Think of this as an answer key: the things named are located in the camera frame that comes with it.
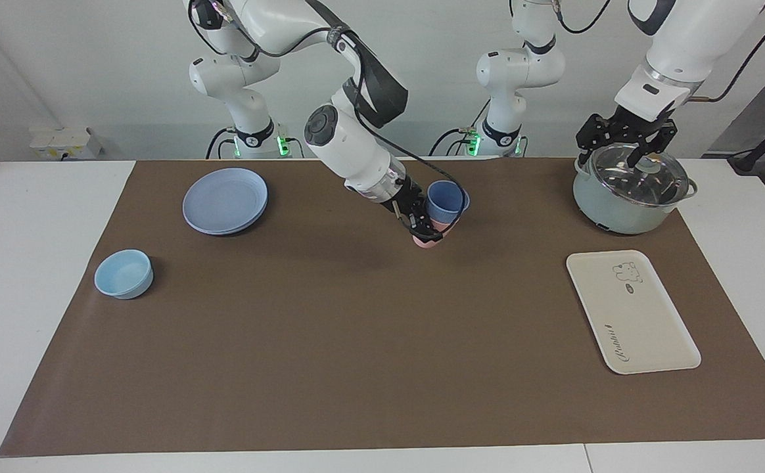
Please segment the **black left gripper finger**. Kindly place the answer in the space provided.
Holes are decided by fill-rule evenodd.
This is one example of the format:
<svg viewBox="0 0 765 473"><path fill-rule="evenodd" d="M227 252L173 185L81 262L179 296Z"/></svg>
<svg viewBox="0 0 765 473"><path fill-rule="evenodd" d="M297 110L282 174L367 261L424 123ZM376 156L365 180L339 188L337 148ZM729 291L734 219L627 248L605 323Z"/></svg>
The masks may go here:
<svg viewBox="0 0 765 473"><path fill-rule="evenodd" d="M605 118L591 114L576 133L576 144L580 149L578 164L583 166L595 150L620 142L620 120L617 114Z"/></svg>
<svg viewBox="0 0 765 473"><path fill-rule="evenodd" d="M629 128L629 138L637 146L626 159L627 167L635 168L638 162L652 153L664 152L668 144L677 134L678 129L674 121L664 121L659 126L643 128Z"/></svg>

